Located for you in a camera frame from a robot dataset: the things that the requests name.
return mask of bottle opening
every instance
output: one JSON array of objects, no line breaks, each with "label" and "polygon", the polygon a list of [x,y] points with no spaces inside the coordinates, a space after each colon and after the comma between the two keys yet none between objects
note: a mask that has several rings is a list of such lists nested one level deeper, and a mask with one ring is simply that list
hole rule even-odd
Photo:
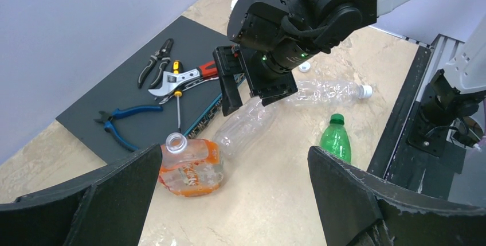
[{"label": "bottle opening", "polygon": [[172,133],[166,139],[166,147],[170,153],[181,153],[187,147],[187,138],[180,133]]}]

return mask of wire cutters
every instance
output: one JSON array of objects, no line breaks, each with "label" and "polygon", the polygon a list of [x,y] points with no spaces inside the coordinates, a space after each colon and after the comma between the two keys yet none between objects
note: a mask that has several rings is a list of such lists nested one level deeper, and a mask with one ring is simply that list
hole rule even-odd
[{"label": "wire cutters", "polygon": [[138,76],[138,82],[137,82],[138,88],[142,88],[145,79],[148,77],[148,74],[150,74],[150,72],[155,67],[158,61],[160,61],[160,65],[159,68],[157,69],[157,74],[155,76],[154,81],[148,86],[148,88],[153,89],[160,83],[160,81],[162,81],[164,70],[166,69],[167,65],[170,62],[170,51],[172,49],[173,44],[174,44],[174,40],[172,38],[169,38],[168,40],[166,40],[164,45],[162,45],[162,47],[157,52],[155,52],[155,54],[150,56],[147,66],[142,70],[142,72]]},{"label": "wire cutters", "polygon": [[112,113],[99,111],[101,117],[99,119],[95,119],[95,122],[104,124],[105,131],[110,133],[115,139],[115,141],[117,141],[117,143],[120,144],[122,147],[124,147],[129,151],[136,151],[138,147],[123,139],[122,136],[120,136],[120,134],[118,133],[118,131],[116,131],[113,122],[116,119],[123,119],[141,112],[148,112],[148,111],[163,111],[163,108],[161,106],[137,106],[137,107],[127,108],[126,110],[120,110],[117,108]]}]

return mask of clear plastic bottle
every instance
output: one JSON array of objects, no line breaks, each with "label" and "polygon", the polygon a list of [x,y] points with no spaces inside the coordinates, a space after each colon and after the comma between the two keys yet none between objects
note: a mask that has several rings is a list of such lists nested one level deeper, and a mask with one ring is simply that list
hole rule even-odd
[{"label": "clear plastic bottle", "polygon": [[276,104],[262,106],[261,99],[251,98],[240,107],[214,134],[221,153],[231,158],[249,147],[273,123],[277,115]]},{"label": "clear plastic bottle", "polygon": [[162,148],[159,181],[178,196],[201,196],[220,187],[223,160],[214,142],[187,139],[180,133],[167,137]]},{"label": "clear plastic bottle", "polygon": [[351,81],[298,81],[299,91],[284,99],[294,106],[346,105],[373,94],[369,85],[357,85]]}]

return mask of scratched black surface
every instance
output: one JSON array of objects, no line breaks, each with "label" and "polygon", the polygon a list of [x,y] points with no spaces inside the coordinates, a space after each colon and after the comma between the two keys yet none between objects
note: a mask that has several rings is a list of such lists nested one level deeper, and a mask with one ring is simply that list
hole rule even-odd
[{"label": "scratched black surface", "polygon": [[[56,118],[106,163],[130,155],[130,152],[120,147],[103,130],[103,125],[95,123],[93,119],[98,117],[98,111],[101,110],[112,112],[116,108],[157,104],[147,91],[155,76],[155,69],[142,89],[138,89],[136,80],[150,55],[168,38],[174,39],[172,60],[181,61],[186,71],[213,60],[212,52],[216,46],[231,44],[226,36],[190,19],[179,17]],[[181,97],[183,133],[204,114],[220,94],[217,80],[201,84],[184,93]],[[143,112],[116,120],[114,125],[122,137],[140,148],[153,143],[164,143],[170,133],[177,131],[175,98],[163,108],[163,112]]]}]

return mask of cable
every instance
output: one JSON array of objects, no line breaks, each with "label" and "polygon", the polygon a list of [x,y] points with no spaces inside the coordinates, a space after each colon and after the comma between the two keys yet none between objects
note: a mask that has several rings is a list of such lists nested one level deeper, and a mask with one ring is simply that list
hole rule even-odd
[{"label": "cable", "polygon": [[459,122],[461,122],[461,124],[463,124],[464,130],[466,131],[466,133],[464,135],[468,135],[469,134],[468,124],[466,124],[466,121],[464,120],[463,117],[459,117],[458,119],[459,119]]},{"label": "cable", "polygon": [[459,132],[459,129],[457,127],[452,127],[452,126],[438,126],[438,127],[435,127],[433,129],[429,130],[429,132],[427,132],[425,134],[425,137],[430,137],[435,132],[435,130],[440,130],[440,129],[443,129],[443,128],[445,128],[447,130],[455,130],[455,131]]},{"label": "cable", "polygon": [[474,135],[474,137],[477,138],[478,141],[481,141],[481,138],[477,136],[477,134],[473,130],[469,129],[469,131],[472,133],[472,135]]},{"label": "cable", "polygon": [[294,35],[294,36],[304,37],[304,38],[317,37],[317,36],[321,35],[321,33],[327,29],[327,26],[322,26],[322,27],[319,27],[317,29],[301,31],[297,27],[295,27],[295,25],[293,25],[290,22],[287,15],[282,18],[281,25],[282,25],[282,28],[284,29],[285,32],[287,32],[291,35]]},{"label": "cable", "polygon": [[461,143],[461,142],[459,142],[459,141],[458,141],[456,138],[454,138],[453,136],[451,136],[451,137],[450,137],[450,140],[451,140],[451,141],[456,142],[456,143],[457,143],[457,145],[463,145],[463,146],[464,146],[464,148],[466,148],[466,144],[465,144],[465,143]]},{"label": "cable", "polygon": [[473,130],[480,130],[481,132],[483,131],[483,129],[481,128],[481,126],[477,122],[474,122],[474,125],[472,125],[472,129]]}]

